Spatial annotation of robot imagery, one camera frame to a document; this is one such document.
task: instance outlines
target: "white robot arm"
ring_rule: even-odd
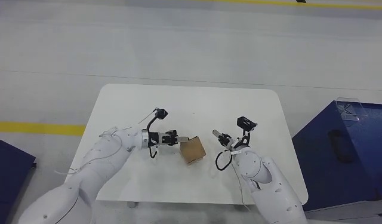
[[[281,173],[275,162],[269,157],[260,158],[249,146],[250,132],[257,126],[256,123],[238,118],[238,126],[243,128],[241,139],[232,139],[227,134],[214,130],[212,133],[218,138],[221,145],[231,153],[244,181],[249,186],[251,196],[260,214],[270,223],[277,224],[307,224],[307,220],[292,186]]]
[[[53,190],[38,198],[19,219],[19,224],[88,224],[95,223],[91,206],[103,185],[126,163],[132,151],[150,149],[157,145],[174,145],[185,142],[188,137],[179,137],[176,130],[166,133],[150,132],[156,119],[167,116],[164,109],[155,109],[154,119],[144,130],[118,129],[116,127],[100,135],[101,139],[82,160],[72,176]]]

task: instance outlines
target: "small brown box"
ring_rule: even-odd
[[[201,140],[198,136],[190,139],[186,143],[180,143],[180,153],[189,165],[206,155]]]

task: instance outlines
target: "dark blue box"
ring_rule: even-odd
[[[305,211],[381,199],[382,105],[361,105],[367,116],[346,121],[333,101],[293,137]]]
[[[5,223],[35,157],[0,140],[0,223]]]

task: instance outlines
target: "white table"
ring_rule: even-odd
[[[122,170],[102,188],[98,200],[241,204],[232,167],[225,171],[215,167],[215,158],[223,147],[211,132],[216,129],[239,137],[242,130],[236,126],[236,120],[245,116],[258,123],[251,134],[250,146],[259,155],[272,157],[300,201],[303,204],[307,201],[284,113],[278,95],[271,90],[106,85],[95,103],[71,167],[79,167],[82,157],[104,130],[134,125],[155,107],[166,109],[168,116],[155,121],[152,131],[176,129],[179,136],[199,136],[207,155],[188,166],[180,155],[179,145],[160,147],[155,159],[150,158],[148,149],[135,150]],[[245,203],[253,204],[245,184],[243,192]]]

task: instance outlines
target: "table leg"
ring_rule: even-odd
[[[129,208],[134,208],[138,206],[138,202],[127,202],[127,206]]]

